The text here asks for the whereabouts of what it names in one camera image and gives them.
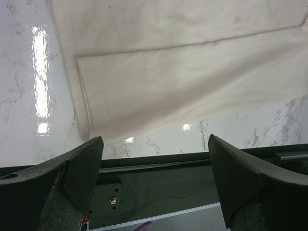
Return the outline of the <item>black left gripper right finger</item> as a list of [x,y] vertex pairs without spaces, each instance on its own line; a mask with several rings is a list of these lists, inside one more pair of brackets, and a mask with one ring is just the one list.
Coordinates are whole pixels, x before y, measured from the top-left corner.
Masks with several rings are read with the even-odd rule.
[[308,228],[308,146],[240,150],[211,135],[210,163],[225,225],[232,231]]

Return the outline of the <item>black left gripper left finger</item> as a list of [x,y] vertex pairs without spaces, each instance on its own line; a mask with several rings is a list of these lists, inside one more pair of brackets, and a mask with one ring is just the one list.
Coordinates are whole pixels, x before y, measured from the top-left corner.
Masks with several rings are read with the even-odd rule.
[[2,231],[79,231],[88,215],[104,143],[96,137],[33,166],[0,169]]

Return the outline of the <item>cream white t shirt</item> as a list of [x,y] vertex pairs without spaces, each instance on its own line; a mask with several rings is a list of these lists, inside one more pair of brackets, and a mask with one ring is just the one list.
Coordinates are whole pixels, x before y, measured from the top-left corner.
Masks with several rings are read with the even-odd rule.
[[87,140],[308,92],[305,0],[54,0],[52,9]]

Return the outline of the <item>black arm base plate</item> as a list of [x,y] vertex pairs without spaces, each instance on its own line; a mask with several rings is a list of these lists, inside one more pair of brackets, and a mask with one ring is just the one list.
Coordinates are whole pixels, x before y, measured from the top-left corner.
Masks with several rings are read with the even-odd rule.
[[101,160],[90,229],[113,229],[220,205],[209,151]]

